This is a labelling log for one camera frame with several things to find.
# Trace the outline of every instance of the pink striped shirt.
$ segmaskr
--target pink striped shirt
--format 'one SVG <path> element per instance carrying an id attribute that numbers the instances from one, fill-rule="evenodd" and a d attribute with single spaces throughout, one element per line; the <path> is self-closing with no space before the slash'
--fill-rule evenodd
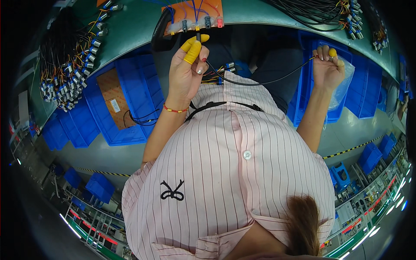
<path id="1" fill-rule="evenodd" d="M 225 77 L 255 83 L 230 72 Z M 323 243 L 335 208 L 322 157 L 287 124 L 263 86 L 203 84 L 193 103 L 210 101 L 227 103 L 184 123 L 157 160 L 126 182 L 122 210 L 132 252 L 143 260 L 223 259 L 254 221 L 288 245 L 287 198 L 294 195 L 315 199 Z M 264 113 L 232 102 L 256 104 Z"/>

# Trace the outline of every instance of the red beaded bracelet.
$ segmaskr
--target red beaded bracelet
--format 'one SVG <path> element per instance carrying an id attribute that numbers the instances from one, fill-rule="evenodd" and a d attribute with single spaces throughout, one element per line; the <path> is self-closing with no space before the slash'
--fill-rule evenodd
<path id="1" fill-rule="evenodd" d="M 187 110 L 189 109 L 189 107 L 187 107 L 187 108 L 185 108 L 184 110 L 173 110 L 173 109 L 167 108 L 167 107 L 165 106 L 165 103 L 163 103 L 163 107 L 164 107 L 167 111 L 169 111 L 169 112 L 175 112 L 175 113 L 182 113 L 182 112 L 185 112 L 185 111 L 187 111 Z"/>

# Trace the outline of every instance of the ponytail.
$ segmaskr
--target ponytail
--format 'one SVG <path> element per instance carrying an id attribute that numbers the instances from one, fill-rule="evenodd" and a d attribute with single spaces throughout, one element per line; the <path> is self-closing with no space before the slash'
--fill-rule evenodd
<path id="1" fill-rule="evenodd" d="M 319 254 L 319 213 L 315 200 L 311 197 L 290 197 L 289 207 L 289 248 L 288 255 Z"/>

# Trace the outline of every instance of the embroidered bow logo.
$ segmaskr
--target embroidered bow logo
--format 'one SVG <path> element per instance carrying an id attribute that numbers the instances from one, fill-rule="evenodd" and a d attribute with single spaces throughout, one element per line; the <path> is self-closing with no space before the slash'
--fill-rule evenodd
<path id="1" fill-rule="evenodd" d="M 160 195 L 160 198 L 162 199 L 162 200 L 164 200 L 164 199 L 166 199 L 167 197 L 171 197 L 171 198 L 175 198 L 175 199 L 177 199 L 177 200 L 179 200 L 179 201 L 182 201 L 183 200 L 183 193 L 182 192 L 180 192 L 180 191 L 177 191 L 181 186 L 182 186 L 182 184 L 184 183 L 182 180 L 179 180 L 180 182 L 179 182 L 179 186 L 178 187 L 176 187 L 176 189 L 173 191 L 170 187 L 169 187 L 169 185 L 165 182 L 165 181 L 163 181 L 160 185 L 164 185 L 164 186 L 166 186 L 169 190 L 168 191 L 164 191 L 161 195 Z"/>

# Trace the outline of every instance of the factory floor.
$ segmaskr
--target factory floor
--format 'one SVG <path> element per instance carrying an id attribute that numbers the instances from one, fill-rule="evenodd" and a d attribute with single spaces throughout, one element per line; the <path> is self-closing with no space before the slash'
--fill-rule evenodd
<path id="1" fill-rule="evenodd" d="M 154 61 L 165 97 L 168 93 L 168 72 L 171 58 L 178 48 L 179 45 L 177 43 L 169 52 L 154 53 Z M 238 48 L 241 50 L 244 46 L 239 45 Z M 321 156 L 329 156 L 392 131 L 396 137 L 399 136 L 398 129 L 394 129 L 391 120 L 385 112 L 377 109 L 373 118 L 358 119 L 344 107 L 338 122 L 326 125 L 326 129 L 322 131 L 318 154 Z M 378 145 L 380 141 L 381 139 L 376 140 L 375 144 Z M 131 175 L 141 165 L 145 145 L 109 146 L 103 136 L 99 134 L 88 148 L 75 149 L 72 143 L 68 142 L 61 151 L 55 150 L 50 156 L 55 157 L 62 165 Z M 45 147 L 47 149 L 42 137 L 37 139 L 35 146 L 42 147 L 42 150 L 45 150 Z M 358 160 L 363 149 L 364 147 L 360 147 L 345 154 L 328 158 L 325 162 L 331 167 L 343 161 L 347 169 L 349 169 L 349 166 Z M 93 174 L 91 171 L 81 169 L 77 169 L 77 171 L 85 182 L 88 182 L 90 176 Z M 111 181 L 116 188 L 116 192 L 120 194 L 128 177 L 106 174 L 106 178 Z"/>

